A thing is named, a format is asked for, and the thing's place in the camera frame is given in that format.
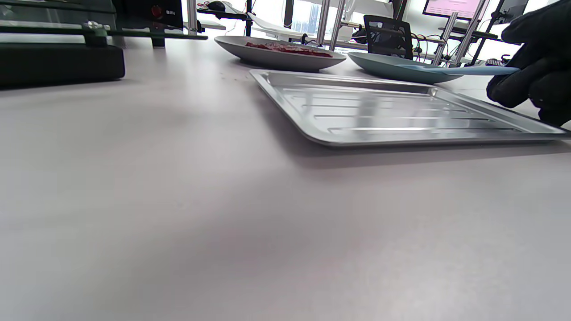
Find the person's right hand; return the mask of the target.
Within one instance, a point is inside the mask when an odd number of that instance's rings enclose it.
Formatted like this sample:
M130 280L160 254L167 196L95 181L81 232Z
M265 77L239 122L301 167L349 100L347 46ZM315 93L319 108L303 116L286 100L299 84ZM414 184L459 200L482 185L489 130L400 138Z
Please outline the person's right hand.
M571 3L559 0L518 17L501 34L507 43L520 43L508 61L518 68L493 77L487 97L505 108L530 100L541 121L563 126L571 119Z

